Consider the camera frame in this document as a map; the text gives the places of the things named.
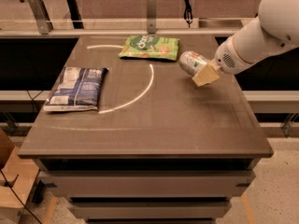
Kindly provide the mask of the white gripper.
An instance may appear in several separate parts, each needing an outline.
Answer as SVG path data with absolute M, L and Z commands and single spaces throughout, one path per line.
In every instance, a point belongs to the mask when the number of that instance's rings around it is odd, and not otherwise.
M 215 61 L 217 63 L 207 63 L 192 78 L 198 87 L 218 80 L 222 71 L 236 75 L 253 66 L 252 59 L 247 55 L 246 46 L 234 36 L 228 37 L 219 45 L 215 53 Z

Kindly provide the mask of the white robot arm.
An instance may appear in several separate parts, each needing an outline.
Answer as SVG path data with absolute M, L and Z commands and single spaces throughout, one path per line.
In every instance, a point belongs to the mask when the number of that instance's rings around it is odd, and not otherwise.
M 261 0 L 258 15 L 223 42 L 192 80 L 203 86 L 299 47 L 299 0 Z

